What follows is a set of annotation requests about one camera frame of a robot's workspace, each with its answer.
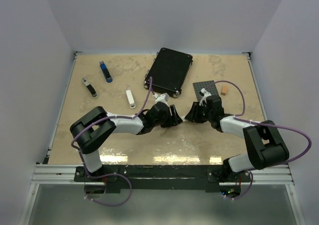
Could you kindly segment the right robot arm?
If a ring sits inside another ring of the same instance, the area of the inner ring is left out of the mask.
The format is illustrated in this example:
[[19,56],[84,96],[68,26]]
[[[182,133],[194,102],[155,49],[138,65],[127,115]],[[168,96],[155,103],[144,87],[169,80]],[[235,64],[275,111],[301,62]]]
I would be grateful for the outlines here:
[[247,152],[223,161],[218,174],[220,180],[232,182],[243,171],[261,170],[289,159],[289,150],[271,120],[262,122],[262,125],[238,121],[234,115],[224,112],[219,96],[208,96],[200,102],[194,102],[185,120],[209,122],[213,129],[245,140]]

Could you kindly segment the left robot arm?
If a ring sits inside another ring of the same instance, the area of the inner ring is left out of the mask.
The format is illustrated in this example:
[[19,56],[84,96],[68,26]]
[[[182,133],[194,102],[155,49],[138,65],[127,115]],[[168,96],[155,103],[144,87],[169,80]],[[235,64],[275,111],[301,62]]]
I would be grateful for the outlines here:
[[102,161],[99,148],[114,133],[143,135],[154,127],[169,128],[183,122],[174,105],[157,102],[150,109],[139,114],[118,115],[107,112],[98,106],[89,111],[70,126],[75,148],[86,167],[86,176],[91,181],[99,181],[103,177]]

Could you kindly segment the blue stapler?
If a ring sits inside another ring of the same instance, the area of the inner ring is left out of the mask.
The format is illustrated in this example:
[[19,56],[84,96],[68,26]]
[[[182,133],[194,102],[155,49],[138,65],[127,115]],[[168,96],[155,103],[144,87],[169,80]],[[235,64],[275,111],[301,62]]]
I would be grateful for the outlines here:
[[104,78],[105,78],[106,82],[107,83],[111,83],[113,81],[113,78],[110,75],[110,72],[107,69],[107,66],[106,66],[106,64],[103,61],[100,62],[100,68],[102,70],[102,73],[104,75]]

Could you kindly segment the black hard case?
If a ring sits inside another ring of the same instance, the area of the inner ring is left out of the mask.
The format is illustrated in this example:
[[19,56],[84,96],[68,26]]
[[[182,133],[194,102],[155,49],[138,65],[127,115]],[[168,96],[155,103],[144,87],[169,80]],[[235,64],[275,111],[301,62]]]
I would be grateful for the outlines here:
[[182,86],[193,63],[193,56],[176,50],[161,48],[151,68],[145,75],[143,86],[154,92],[167,93],[177,98],[181,95]]

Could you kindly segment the aluminium frame rail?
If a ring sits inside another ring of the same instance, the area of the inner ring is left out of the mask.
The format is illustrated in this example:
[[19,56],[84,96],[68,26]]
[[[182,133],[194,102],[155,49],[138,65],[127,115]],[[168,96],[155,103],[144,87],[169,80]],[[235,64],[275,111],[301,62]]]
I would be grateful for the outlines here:
[[73,164],[36,164],[18,224],[29,224],[40,185],[75,184],[74,174],[76,166],[79,165],[79,162]]

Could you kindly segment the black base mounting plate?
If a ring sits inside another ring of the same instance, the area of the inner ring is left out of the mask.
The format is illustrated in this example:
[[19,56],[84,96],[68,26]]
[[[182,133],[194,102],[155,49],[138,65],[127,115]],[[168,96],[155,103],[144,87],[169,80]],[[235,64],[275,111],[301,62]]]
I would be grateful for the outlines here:
[[119,193],[135,190],[202,190],[239,195],[250,182],[247,171],[225,175],[221,165],[103,165],[88,175],[83,166],[75,169],[74,181],[83,182],[87,193]]

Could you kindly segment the grey studded baseplate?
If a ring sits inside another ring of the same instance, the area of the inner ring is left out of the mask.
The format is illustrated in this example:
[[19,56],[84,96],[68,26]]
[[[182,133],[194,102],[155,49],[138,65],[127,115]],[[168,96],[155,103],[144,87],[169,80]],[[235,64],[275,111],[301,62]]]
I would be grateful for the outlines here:
[[202,95],[200,94],[200,91],[202,89],[206,89],[208,92],[210,92],[212,95],[219,95],[218,89],[214,84],[214,81],[202,81],[202,82],[195,82],[192,83],[193,89],[196,95],[196,99],[198,102],[201,101]]

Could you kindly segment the plain wooden block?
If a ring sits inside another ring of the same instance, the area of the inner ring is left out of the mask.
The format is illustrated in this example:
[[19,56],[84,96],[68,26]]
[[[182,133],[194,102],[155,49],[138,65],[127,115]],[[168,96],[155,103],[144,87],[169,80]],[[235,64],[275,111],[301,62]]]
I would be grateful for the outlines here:
[[225,95],[227,95],[227,92],[228,92],[228,87],[227,86],[223,86],[222,89],[221,89],[221,95],[225,96]]

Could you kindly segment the black and silver stapler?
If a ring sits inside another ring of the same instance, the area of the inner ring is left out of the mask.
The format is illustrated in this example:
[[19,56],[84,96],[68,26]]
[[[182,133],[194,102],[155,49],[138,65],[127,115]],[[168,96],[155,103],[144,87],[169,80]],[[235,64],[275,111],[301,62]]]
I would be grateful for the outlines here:
[[96,90],[94,89],[94,87],[91,85],[91,83],[86,78],[82,78],[81,81],[84,84],[84,86],[86,87],[86,89],[89,91],[91,97],[94,99],[97,99],[98,94],[97,94]]

